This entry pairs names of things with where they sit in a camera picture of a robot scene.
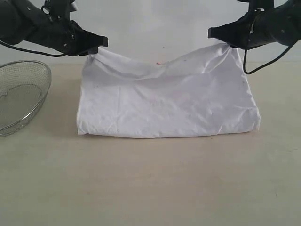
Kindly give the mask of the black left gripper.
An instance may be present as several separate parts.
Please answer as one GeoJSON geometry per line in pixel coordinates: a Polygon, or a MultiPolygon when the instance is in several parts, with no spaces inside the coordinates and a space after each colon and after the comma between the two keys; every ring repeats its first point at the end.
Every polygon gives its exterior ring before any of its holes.
{"type": "Polygon", "coordinates": [[[88,56],[108,47],[108,38],[82,29],[75,21],[46,16],[46,21],[35,26],[30,42],[54,49],[67,56],[88,56]]]}

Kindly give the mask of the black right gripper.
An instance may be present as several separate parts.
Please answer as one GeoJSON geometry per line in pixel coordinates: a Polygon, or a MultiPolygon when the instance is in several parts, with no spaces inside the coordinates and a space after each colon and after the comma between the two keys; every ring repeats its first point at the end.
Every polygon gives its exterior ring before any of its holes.
{"type": "Polygon", "coordinates": [[[260,9],[247,12],[237,21],[208,29],[207,37],[217,39],[237,49],[254,49],[268,44],[268,35],[255,23],[263,15],[260,9]]]}

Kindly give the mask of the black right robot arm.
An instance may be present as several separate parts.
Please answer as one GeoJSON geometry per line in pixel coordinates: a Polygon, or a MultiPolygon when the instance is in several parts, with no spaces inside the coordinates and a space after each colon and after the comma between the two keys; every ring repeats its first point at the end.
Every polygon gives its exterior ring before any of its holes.
{"type": "Polygon", "coordinates": [[[273,0],[244,0],[248,11],[237,21],[208,29],[208,38],[233,48],[251,50],[277,42],[292,46],[301,39],[301,2],[288,0],[275,7],[273,0]]]}

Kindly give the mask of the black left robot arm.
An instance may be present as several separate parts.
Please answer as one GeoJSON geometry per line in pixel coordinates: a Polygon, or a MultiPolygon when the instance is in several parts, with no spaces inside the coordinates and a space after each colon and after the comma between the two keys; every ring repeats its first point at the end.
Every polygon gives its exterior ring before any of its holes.
{"type": "Polygon", "coordinates": [[[16,47],[27,41],[58,51],[58,57],[96,54],[99,47],[107,47],[107,37],[86,31],[70,19],[70,13],[75,11],[73,0],[46,0],[41,8],[29,0],[2,0],[0,43],[37,54],[37,51],[16,47]]]}

